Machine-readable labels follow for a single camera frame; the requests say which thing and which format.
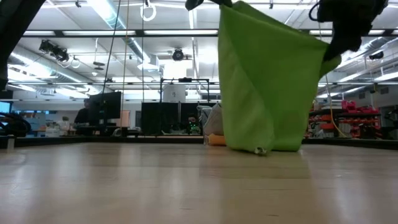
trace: window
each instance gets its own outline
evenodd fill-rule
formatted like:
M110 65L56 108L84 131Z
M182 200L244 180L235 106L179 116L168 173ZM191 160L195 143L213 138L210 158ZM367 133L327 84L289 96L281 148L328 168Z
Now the window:
M380 94L381 94L381 95L388 94L388 92L389 92L388 87L385 87L385 88L380 89Z
M359 94L359 99L360 99L360 100L365 99L365 96L366 96L366 95L365 95L365 92L364 92L364 93L360 93L360 94Z

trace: black monitor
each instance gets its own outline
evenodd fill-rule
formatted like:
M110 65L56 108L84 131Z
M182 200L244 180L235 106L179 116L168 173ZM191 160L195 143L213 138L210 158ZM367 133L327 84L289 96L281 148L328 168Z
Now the black monitor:
M90 120L120 118L121 98L121 92L91 95L88 117Z

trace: green bag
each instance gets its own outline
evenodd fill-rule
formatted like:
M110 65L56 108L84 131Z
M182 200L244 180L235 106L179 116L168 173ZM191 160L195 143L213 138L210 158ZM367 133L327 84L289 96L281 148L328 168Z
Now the green bag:
M246 4L220 6L218 34L224 135L232 149L298 151L328 44Z

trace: hanging cable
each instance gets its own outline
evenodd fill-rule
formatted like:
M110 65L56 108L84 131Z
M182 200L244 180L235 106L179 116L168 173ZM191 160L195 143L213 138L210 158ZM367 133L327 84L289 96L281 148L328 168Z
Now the hanging cable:
M80 64L81 64L81 62L80 62L80 59L76 59L76 57L75 56L72 56L72 55L69 55L70 56L70 58L72 58L72 60L68 63L68 65L63 65L60 61L58 61L57 60L57 64L59 64L62 68L69 68L69 67L72 67L72 68L79 68L80 67ZM73 62L74 61L77 61L78 62L78 64L77 65L73 65Z
M317 7L317 9L319 10L319 0L317 0L317 3L314 5L313 8L315 8L315 6ZM322 32L321 32L321 24L318 22L318 30L319 30L319 38L322 40ZM335 123L335 119L333 117L333 109L332 109L332 103L331 103L331 95L330 95L330 88L329 88L329 80L328 80L328 74L325 75L326 77L326 90L327 90L327 95L328 95L328 99L329 99L329 107L330 107L330 116L331 116L331 122L333 123L335 129L344 137L344 138L348 138L347 135L345 135L340 128L336 125Z
M106 79L108 78L108 71L109 71L109 63L110 63L111 57L112 57L112 50L113 50L114 38L115 38L115 35L116 35L116 29L118 28L118 24L119 24L120 5L121 5L121 0L119 0L118 13L116 14L116 22L114 23L112 42L111 42L111 48L109 49L108 62L106 64L106 71L105 71L104 85L103 85L103 88L102 88L102 100L101 101L104 101Z
M145 7L145 0L142 0L142 6ZM144 30L144 20L141 20L142 22L142 30ZM141 58L142 58L142 63L141 63L141 72L142 72L142 102L145 102L145 90L144 90L144 37L141 37Z
M130 16L130 7L127 7L127 24L126 24L126 40L124 41L124 67L123 67L123 87L122 87L122 108L121 108L121 116L120 116L120 129L123 126L123 108L124 108L124 81L126 80L126 67L127 67L127 40L129 38L129 16Z
M310 12L308 12L308 16L309 16L309 18L310 18L310 20L312 20L312 21L314 21L314 22L318 22L319 23L319 21L318 21L318 18L314 18L313 16L312 16L312 11L316 8L317 10L319 10L319 0L317 0L317 3L315 4L315 5L313 5L312 6L312 8L310 9Z

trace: wooden floor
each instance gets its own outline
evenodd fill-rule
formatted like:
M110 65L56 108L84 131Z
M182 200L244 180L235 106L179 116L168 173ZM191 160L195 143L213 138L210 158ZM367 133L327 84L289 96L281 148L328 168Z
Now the wooden floor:
M74 144L0 154L0 223L398 223L398 151Z

